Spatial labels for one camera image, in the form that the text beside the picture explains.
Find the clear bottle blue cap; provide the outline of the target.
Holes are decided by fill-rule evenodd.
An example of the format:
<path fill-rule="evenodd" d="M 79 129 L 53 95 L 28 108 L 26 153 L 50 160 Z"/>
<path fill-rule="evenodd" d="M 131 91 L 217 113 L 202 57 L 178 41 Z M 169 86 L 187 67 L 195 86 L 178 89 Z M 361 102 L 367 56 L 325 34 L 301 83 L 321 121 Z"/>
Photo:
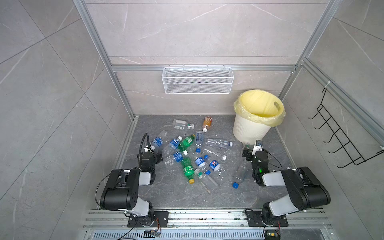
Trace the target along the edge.
<path fill-rule="evenodd" d="M 203 131 L 197 131 L 196 132 L 196 140 L 195 140 L 195 145 L 196 145 L 196 152 L 200 153 L 201 148 L 204 142 L 204 132 Z"/>
<path fill-rule="evenodd" d="M 249 162 L 247 160 L 241 160 L 240 165 L 236 171 L 236 174 L 234 176 L 234 182 L 232 184 L 234 189 L 238 189 L 239 185 L 244 182 L 246 179 L 246 176 L 249 172 Z"/>

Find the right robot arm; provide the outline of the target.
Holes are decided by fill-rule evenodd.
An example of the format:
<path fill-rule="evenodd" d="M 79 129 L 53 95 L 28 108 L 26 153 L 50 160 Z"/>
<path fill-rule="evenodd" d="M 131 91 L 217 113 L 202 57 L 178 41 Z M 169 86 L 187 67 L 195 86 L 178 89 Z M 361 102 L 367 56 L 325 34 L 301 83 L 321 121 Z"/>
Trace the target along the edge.
<path fill-rule="evenodd" d="M 259 142 L 252 149 L 245 145 L 242 152 L 242 157 L 251 162 L 256 184 L 260 187 L 285 187 L 288 192 L 284 197 L 263 205 L 261 220 L 265 225 L 273 226 L 288 214 L 330 204 L 329 192 L 308 167 L 270 171 L 270 155 Z"/>

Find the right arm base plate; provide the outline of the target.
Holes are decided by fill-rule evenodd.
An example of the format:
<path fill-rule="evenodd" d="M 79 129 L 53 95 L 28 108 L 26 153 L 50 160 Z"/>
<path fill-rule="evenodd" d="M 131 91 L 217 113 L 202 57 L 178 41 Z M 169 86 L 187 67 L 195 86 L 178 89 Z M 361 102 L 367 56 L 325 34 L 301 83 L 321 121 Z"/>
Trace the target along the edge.
<path fill-rule="evenodd" d="M 249 227 L 288 227 L 286 216 L 273 216 L 268 211 L 256 211 L 252 209 L 245 209 L 246 220 Z"/>

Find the blue label bottle white cap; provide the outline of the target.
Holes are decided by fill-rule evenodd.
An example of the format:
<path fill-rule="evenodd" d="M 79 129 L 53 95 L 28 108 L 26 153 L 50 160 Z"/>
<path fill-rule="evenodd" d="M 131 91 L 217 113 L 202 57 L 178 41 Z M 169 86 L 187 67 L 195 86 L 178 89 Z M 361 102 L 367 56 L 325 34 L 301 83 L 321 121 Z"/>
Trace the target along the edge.
<path fill-rule="evenodd" d="M 173 140 L 171 140 L 162 150 L 163 157 L 167 157 L 173 154 L 177 150 L 181 140 L 182 140 L 181 136 L 178 136 L 177 138 L 174 138 Z"/>

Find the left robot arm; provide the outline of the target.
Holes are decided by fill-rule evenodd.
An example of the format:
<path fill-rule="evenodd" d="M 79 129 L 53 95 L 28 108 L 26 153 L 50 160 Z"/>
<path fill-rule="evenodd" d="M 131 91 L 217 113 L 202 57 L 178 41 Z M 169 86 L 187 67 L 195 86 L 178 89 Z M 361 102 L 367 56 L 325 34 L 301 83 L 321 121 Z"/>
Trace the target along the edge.
<path fill-rule="evenodd" d="M 153 205 L 139 197 L 139 187 L 152 185 L 156 178 L 156 164 L 161 154 L 151 151 L 138 155 L 139 166 L 130 170 L 112 170 L 101 194 L 99 205 L 103 210 L 123 211 L 139 220 L 153 221 Z"/>

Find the Pocari blue label bottle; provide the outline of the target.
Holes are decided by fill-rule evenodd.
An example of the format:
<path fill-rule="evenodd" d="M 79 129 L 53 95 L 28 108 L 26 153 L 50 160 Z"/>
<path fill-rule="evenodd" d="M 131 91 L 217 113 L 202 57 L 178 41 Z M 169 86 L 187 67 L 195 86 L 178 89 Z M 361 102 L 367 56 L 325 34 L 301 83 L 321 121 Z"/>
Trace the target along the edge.
<path fill-rule="evenodd" d="M 186 156 L 188 155 L 187 151 L 177 151 L 172 155 L 169 155 L 165 159 L 163 159 L 163 162 L 166 166 L 172 166 L 175 163 L 181 162 Z"/>

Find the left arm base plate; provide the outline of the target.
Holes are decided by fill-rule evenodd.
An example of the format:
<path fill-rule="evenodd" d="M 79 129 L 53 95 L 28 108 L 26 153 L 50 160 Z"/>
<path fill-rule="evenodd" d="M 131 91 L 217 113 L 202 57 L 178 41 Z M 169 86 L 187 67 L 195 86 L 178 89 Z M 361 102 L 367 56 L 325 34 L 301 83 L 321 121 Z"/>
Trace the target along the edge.
<path fill-rule="evenodd" d="M 144 217 L 130 215 L 127 227 L 157 228 L 159 226 L 160 228 L 165 228 L 168 226 L 169 213 L 167 211 L 154 211 Z"/>

